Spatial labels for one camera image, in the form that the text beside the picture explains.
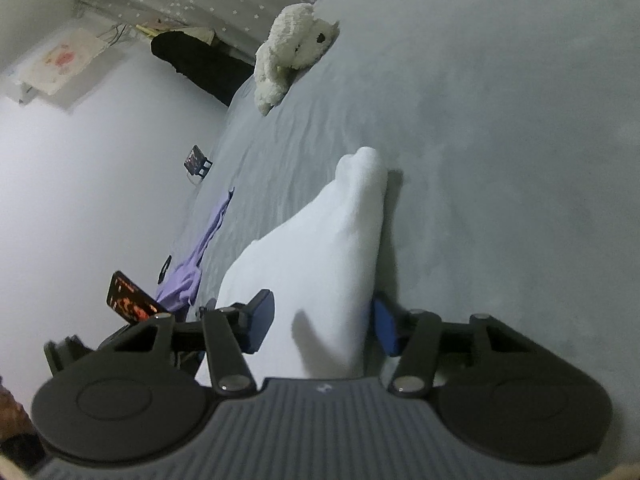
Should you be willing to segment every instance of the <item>stuffed dog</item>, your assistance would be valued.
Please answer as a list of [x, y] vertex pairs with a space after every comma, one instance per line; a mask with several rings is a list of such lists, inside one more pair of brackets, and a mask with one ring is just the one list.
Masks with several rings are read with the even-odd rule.
[[337, 26], [314, 17], [310, 4], [282, 9], [269, 38], [255, 53], [255, 104], [263, 115], [289, 90], [289, 70], [306, 68], [322, 57], [337, 34]]

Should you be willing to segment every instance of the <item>black cloth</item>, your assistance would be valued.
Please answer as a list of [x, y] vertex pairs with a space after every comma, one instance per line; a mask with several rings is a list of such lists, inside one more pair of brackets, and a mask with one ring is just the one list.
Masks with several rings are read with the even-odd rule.
[[248, 63], [182, 31], [158, 34], [151, 41], [151, 52], [227, 106], [254, 73]]
[[21, 433], [0, 444], [0, 454], [25, 471], [36, 467], [46, 457], [40, 439], [31, 433]]

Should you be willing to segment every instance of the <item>cable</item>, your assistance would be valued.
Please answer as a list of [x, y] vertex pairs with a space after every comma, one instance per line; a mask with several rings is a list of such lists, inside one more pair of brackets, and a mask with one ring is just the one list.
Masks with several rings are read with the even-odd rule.
[[122, 35], [124, 34], [124, 31], [127, 30], [127, 27], [129, 27], [129, 25], [125, 25], [124, 27], [122, 27], [122, 31], [119, 34], [116, 34], [114, 39], [109, 42], [109, 46], [113, 46], [120, 41], [120, 38], [122, 38]]
[[100, 34], [98, 36], [98, 38], [103, 37], [105, 34], [109, 34], [114, 28], [118, 28], [120, 25], [122, 25], [121, 23], [117, 23], [116, 25], [113, 25], [113, 27], [111, 27], [109, 30], [105, 30], [102, 34]]
[[193, 181], [193, 179], [191, 178], [191, 175], [189, 174], [189, 172], [187, 171], [187, 178], [189, 179], [189, 182], [191, 182], [194, 186], [197, 186], [199, 183], [202, 182], [202, 179], [197, 180], [196, 182]]

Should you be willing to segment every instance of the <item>purple cloth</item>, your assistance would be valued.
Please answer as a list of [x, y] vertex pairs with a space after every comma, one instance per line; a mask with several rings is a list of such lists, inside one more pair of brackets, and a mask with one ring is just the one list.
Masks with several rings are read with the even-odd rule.
[[228, 192], [228, 197], [211, 213], [207, 231], [200, 238], [191, 254], [175, 266], [175, 269], [170, 270], [164, 281], [158, 286], [156, 301], [169, 312], [179, 312], [189, 308], [196, 301], [202, 278], [202, 270], [200, 269], [202, 255], [213, 235], [220, 229], [226, 208], [233, 195], [234, 190], [232, 189]]

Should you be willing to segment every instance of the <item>gray bedsheet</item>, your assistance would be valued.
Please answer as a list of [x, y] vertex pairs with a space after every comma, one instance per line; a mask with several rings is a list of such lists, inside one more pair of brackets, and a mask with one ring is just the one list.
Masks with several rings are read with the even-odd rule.
[[390, 170], [377, 287], [489, 312], [601, 381], [607, 453], [640, 458], [640, 0], [319, 0], [340, 36], [267, 117], [238, 91], [174, 245], [236, 194], [199, 300], [332, 179]]

